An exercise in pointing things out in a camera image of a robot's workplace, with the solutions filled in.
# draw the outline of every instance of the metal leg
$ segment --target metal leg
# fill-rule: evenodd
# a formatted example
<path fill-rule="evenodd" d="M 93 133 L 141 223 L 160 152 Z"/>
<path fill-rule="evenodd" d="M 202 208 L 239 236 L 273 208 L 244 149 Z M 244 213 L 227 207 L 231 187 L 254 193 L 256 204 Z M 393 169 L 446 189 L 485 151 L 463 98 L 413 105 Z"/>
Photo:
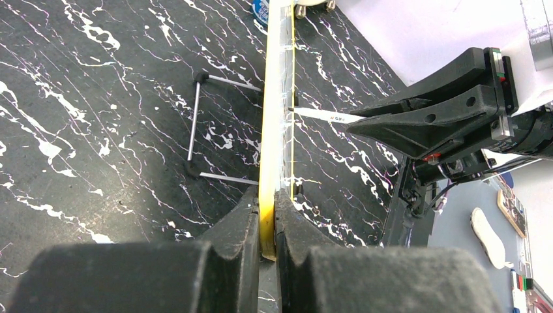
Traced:
<path fill-rule="evenodd" d="M 304 5 L 295 6 L 295 18 L 301 19 L 307 15 L 307 8 Z"/>
<path fill-rule="evenodd" d="M 327 2 L 327 12 L 332 12 L 336 9 L 336 0 L 329 0 Z"/>
<path fill-rule="evenodd" d="M 198 120 L 198 103 L 200 102 L 200 83 L 196 83 L 196 99 L 194 99 L 194 116 L 192 118 L 192 130 L 190 131 L 190 144 L 188 145 L 188 161 L 192 160 L 194 149 L 194 136 L 196 135 L 196 121 Z"/>
<path fill-rule="evenodd" d="M 209 75 L 209 79 L 210 79 L 210 80 L 218 80 L 218 81 L 224 82 L 224 83 L 230 83 L 230 84 L 232 84 L 232 85 L 236 85 L 236 86 L 239 86 L 239 87 L 244 87 L 244 88 L 251 89 L 251 90 L 255 90 L 255 91 L 261 91 L 260 88 L 257 88 L 257 87 L 254 87 L 254 86 L 250 86 L 250 85 L 246 85 L 245 83 L 235 82 L 235 81 L 233 81 L 233 80 L 227 80 L 226 78 L 213 76 L 213 75 L 211 75 L 211 74 Z"/>
<path fill-rule="evenodd" d="M 208 177 L 208 178 L 215 178 L 220 179 L 222 181 L 234 181 L 236 183 L 244 183 L 244 184 L 250 184 L 250 185 L 259 185 L 259 182 L 257 181 L 251 181 L 249 179 L 242 179 L 242 178 L 235 178 L 235 177 L 228 177 L 223 175 L 217 175 L 212 173 L 200 173 L 201 177 Z"/>

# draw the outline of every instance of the silver rod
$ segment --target silver rod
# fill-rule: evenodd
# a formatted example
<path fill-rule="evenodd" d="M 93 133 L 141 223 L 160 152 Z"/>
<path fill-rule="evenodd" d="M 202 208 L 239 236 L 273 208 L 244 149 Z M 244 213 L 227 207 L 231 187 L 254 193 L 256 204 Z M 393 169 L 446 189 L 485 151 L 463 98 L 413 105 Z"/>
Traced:
<path fill-rule="evenodd" d="M 235 178 L 235 177 L 228 177 L 228 176 L 217 175 L 217 174 L 212 174 L 212 173 L 200 173 L 200 176 L 220 179 L 222 181 L 235 181 L 236 183 L 259 185 L 259 183 L 257 181 L 251 181 L 249 179 L 242 179 L 242 178 Z"/>
<path fill-rule="evenodd" d="M 532 161 L 532 162 L 528 162 L 528 163 L 526 163 L 526 164 L 521 164 L 521 165 L 519 165 L 519 166 L 517 166 L 517 167 L 515 167 L 515 168 L 512 168 L 512 169 L 508 170 L 508 171 L 503 171 L 503 172 L 501 172 L 501 173 L 497 173 L 496 175 L 493 175 L 493 176 L 490 176 L 490 177 L 488 177 L 488 178 L 486 178 L 486 179 L 483 179 L 482 181 L 487 181 L 487 180 L 489 180 L 489 179 L 494 178 L 495 176 L 499 176 L 499 175 L 501 175 L 501 174 L 509 173 L 510 171 L 514 171 L 514 170 L 517 170 L 517 169 L 519 169 L 519 168 L 523 168 L 524 166 L 530 165 L 530 164 L 532 164 L 532 163 L 536 163 L 536 162 L 538 162 L 538 161 L 541 161 L 541 159 L 538 158 L 537 160 L 534 160 L 534 161 Z"/>
<path fill-rule="evenodd" d="M 245 83 L 235 82 L 235 81 L 233 81 L 233 80 L 227 80 L 226 78 L 213 76 L 213 75 L 211 75 L 211 74 L 209 75 L 209 79 L 218 80 L 218 81 L 224 82 L 224 83 L 230 83 L 230 84 L 232 84 L 232 85 L 236 85 L 236 86 L 248 88 L 248 89 L 255 90 L 255 91 L 261 91 L 261 89 L 259 89 L 259 88 L 257 88 L 257 87 L 250 86 L 250 85 L 246 85 Z"/>
<path fill-rule="evenodd" d="M 196 121 L 198 120 L 198 104 L 200 102 L 200 83 L 196 83 L 196 99 L 194 99 L 194 116 L 192 118 L 192 130 L 190 130 L 190 144 L 188 145 L 188 161 L 192 160 L 194 149 L 194 136 L 196 135 Z"/>

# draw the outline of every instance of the white rod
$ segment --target white rod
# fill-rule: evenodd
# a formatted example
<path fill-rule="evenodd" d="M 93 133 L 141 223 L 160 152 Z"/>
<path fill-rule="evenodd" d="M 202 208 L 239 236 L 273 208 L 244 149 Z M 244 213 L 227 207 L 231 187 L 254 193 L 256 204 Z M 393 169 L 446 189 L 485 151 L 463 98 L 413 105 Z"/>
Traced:
<path fill-rule="evenodd" d="M 192 160 L 194 149 L 194 136 L 196 135 L 196 121 L 198 120 L 198 104 L 200 102 L 200 83 L 196 83 L 196 99 L 194 99 L 194 116 L 192 118 L 192 130 L 190 131 L 190 143 L 188 145 L 188 161 Z"/>
<path fill-rule="evenodd" d="M 250 85 L 246 85 L 245 83 L 235 82 L 235 81 L 233 81 L 233 80 L 227 80 L 226 78 L 213 76 L 213 75 L 211 75 L 211 74 L 209 75 L 209 78 L 210 78 L 210 79 L 214 79 L 214 80 L 218 80 L 218 81 L 220 81 L 220 82 L 230 83 L 230 84 L 232 84 L 232 85 L 236 85 L 236 86 L 248 88 L 248 89 L 255 90 L 255 91 L 261 91 L 261 89 L 259 89 L 259 88 L 257 88 L 257 87 L 250 86 Z"/>
<path fill-rule="evenodd" d="M 357 115 L 310 108 L 289 108 L 289 110 L 301 116 L 313 117 L 314 119 L 321 119 L 323 121 L 341 124 L 350 124 L 365 118 Z"/>
<path fill-rule="evenodd" d="M 504 172 L 501 172 L 501 173 L 497 173 L 496 175 L 493 175 L 493 176 L 491 176 L 491 177 L 488 177 L 488 178 L 486 178 L 486 179 L 483 179 L 482 181 L 487 181 L 487 180 L 492 179 L 492 178 L 494 178 L 494 177 L 496 177 L 496 176 L 499 176 L 499 175 L 501 175 L 501 174 L 509 173 L 510 171 L 514 171 L 514 170 L 517 170 L 517 169 L 519 169 L 519 168 L 523 168 L 524 166 L 530 165 L 530 164 L 532 164 L 532 163 L 536 163 L 536 162 L 538 162 L 538 161 L 541 161 L 541 159 L 538 158 L 537 160 L 534 160 L 534 161 L 532 161 L 532 162 L 528 162 L 528 163 L 526 163 L 526 164 L 521 164 L 521 165 L 519 165 L 519 166 L 517 166 L 517 167 L 515 167 L 515 168 L 512 168 L 512 169 L 508 170 L 508 171 L 504 171 Z"/>
<path fill-rule="evenodd" d="M 235 177 L 228 177 L 228 176 L 217 175 L 217 174 L 212 174 L 212 173 L 200 173 L 200 176 L 220 179 L 222 181 L 235 181 L 236 183 L 259 185 L 259 182 L 257 182 L 257 181 L 251 181 L 249 179 L 242 179 L 242 178 L 235 178 Z"/>

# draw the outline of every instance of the white shoe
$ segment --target white shoe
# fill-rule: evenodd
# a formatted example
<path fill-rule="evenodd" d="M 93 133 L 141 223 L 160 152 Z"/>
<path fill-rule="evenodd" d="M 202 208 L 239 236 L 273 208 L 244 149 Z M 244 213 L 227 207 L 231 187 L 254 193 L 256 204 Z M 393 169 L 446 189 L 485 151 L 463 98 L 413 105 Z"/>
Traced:
<path fill-rule="evenodd" d="M 494 232 L 486 215 L 484 215 L 484 212 L 479 207 L 472 211 L 470 225 L 495 268 L 502 269 L 505 266 L 513 266 L 512 263 L 505 262 L 505 246 L 503 245 L 503 241 Z"/>

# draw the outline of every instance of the marble table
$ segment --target marble table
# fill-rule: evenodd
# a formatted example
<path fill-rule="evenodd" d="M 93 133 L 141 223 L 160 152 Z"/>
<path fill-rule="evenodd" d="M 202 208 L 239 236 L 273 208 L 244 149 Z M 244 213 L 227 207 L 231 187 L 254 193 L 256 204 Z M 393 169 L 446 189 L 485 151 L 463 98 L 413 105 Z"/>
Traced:
<path fill-rule="evenodd" d="M 339 10 L 310 11 L 300 105 L 348 112 L 403 87 Z M 183 168 L 192 81 L 262 86 L 264 58 L 244 0 L 0 0 L 0 312 L 44 248 L 189 240 L 228 213 L 247 186 Z M 211 82 L 200 101 L 198 166 L 257 179 L 261 96 Z M 298 117 L 295 135 L 297 209 L 341 245 L 378 244 L 400 156 L 341 125 Z"/>

